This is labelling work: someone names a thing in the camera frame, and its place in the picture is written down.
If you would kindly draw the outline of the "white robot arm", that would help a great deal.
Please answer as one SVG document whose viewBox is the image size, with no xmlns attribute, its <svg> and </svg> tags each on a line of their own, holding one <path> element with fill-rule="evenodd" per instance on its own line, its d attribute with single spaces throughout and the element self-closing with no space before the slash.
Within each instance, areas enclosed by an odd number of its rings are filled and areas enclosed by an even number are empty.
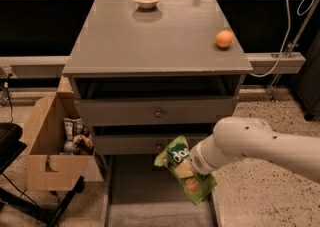
<svg viewBox="0 0 320 227">
<path fill-rule="evenodd" d="M 213 134 L 191 149 L 176 172 L 179 178 L 211 174 L 243 158 L 265 160 L 320 182 L 320 139 L 277 133 L 259 118 L 221 119 L 215 124 Z"/>
</svg>

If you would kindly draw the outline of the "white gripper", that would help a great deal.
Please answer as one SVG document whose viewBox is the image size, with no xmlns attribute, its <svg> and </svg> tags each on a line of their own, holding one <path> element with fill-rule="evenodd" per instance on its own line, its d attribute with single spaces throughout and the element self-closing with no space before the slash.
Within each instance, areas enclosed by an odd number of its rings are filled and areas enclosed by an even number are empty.
<svg viewBox="0 0 320 227">
<path fill-rule="evenodd" d="M 175 168 L 175 173 L 181 179 L 193 176 L 194 168 L 200 174 L 210 174 L 219 168 L 219 157 L 220 151 L 215 144 L 215 140 L 212 136 L 209 136 L 191 149 L 191 162 L 183 161 L 180 163 Z"/>
</svg>

